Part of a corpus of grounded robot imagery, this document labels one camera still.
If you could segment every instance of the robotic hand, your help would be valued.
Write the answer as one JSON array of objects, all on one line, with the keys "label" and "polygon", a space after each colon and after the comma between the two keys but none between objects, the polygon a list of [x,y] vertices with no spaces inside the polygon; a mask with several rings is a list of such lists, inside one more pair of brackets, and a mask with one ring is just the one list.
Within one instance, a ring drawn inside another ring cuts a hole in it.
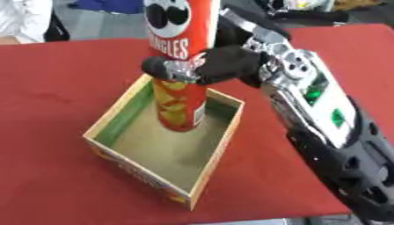
[{"label": "robotic hand", "polygon": [[232,24],[236,45],[188,62],[150,57],[142,69],[164,80],[208,85],[239,78],[261,89],[288,140],[339,200],[361,218],[394,221],[394,149],[318,55],[293,48],[285,32],[237,7],[224,7],[221,21]]}]

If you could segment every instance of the person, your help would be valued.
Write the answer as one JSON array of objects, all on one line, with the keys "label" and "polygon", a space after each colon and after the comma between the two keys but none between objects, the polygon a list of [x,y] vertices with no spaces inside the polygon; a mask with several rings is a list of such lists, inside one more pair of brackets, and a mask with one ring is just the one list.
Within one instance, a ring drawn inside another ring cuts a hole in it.
[{"label": "person", "polygon": [[0,45],[44,42],[52,0],[0,0]]}]

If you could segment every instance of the red tablecloth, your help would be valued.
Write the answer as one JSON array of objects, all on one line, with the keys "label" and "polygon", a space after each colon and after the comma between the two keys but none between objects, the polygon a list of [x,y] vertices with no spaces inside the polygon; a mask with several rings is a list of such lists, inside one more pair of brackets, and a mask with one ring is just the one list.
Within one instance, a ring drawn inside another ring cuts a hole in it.
[{"label": "red tablecloth", "polygon": [[[394,140],[394,35],[383,25],[292,30]],[[146,40],[0,47],[0,224],[180,224],[345,213],[286,141],[259,91],[195,211],[94,156],[81,134],[141,74]]]}]

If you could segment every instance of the cardboard box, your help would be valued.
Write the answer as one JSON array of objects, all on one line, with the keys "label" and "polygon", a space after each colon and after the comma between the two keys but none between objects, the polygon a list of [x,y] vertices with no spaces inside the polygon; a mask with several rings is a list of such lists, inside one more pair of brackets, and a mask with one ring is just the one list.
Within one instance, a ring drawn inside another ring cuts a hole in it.
[{"label": "cardboard box", "polygon": [[157,119],[151,77],[142,75],[84,134],[101,157],[193,209],[240,121],[244,102],[208,90],[204,121],[186,133]]}]

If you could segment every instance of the pringles can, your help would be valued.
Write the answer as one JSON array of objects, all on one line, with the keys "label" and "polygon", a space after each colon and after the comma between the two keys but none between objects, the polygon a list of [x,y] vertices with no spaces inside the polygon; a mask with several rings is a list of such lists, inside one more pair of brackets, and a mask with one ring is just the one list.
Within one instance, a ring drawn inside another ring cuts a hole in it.
[{"label": "pringles can", "polygon": [[[220,0],[144,0],[152,55],[189,60],[215,43]],[[205,114],[207,88],[155,79],[157,115],[174,131],[197,127]]]}]

